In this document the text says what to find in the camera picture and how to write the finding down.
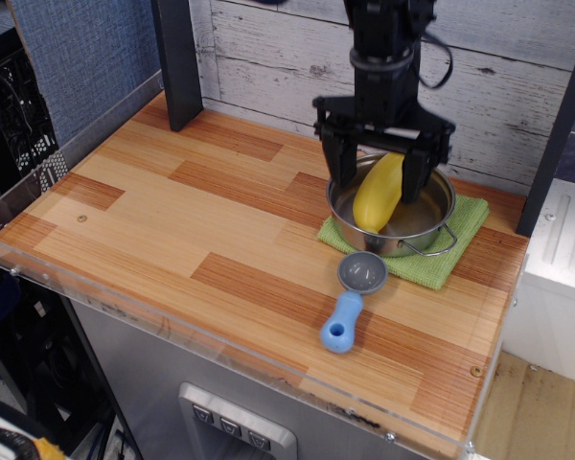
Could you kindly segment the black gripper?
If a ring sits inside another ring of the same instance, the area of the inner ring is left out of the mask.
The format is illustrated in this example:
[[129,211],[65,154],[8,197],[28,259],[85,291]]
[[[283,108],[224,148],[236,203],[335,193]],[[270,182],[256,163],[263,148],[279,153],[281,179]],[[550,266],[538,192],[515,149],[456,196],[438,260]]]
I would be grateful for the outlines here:
[[315,134],[334,183],[346,188],[357,172],[357,147],[404,153],[402,202],[414,203],[435,166],[450,157],[455,124],[418,101],[424,82],[417,64],[382,71],[357,68],[351,96],[318,96]]

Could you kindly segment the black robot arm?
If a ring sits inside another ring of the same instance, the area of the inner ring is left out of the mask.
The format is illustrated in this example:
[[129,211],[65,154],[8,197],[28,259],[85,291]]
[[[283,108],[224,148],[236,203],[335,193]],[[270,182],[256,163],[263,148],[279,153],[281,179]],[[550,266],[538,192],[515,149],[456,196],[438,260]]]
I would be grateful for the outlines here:
[[320,96],[314,132],[319,137],[333,182],[347,187],[357,172],[360,146],[404,156],[402,202],[416,201],[433,170],[449,160],[454,123],[424,109],[418,93],[421,43],[441,46],[427,26],[434,20],[431,1],[348,1],[345,4],[354,45],[351,96]]

